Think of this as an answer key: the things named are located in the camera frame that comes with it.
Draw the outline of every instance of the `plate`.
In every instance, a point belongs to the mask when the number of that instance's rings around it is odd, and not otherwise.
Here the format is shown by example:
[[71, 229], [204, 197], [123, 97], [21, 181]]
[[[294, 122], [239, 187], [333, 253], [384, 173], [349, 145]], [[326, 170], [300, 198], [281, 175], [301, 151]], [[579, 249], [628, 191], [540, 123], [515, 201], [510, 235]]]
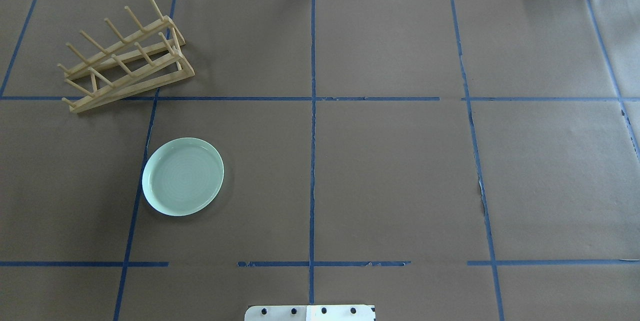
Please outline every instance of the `plate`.
[[158, 212], [187, 216], [210, 204], [224, 175], [215, 147], [199, 138], [178, 138], [160, 146], [146, 162], [142, 191]]

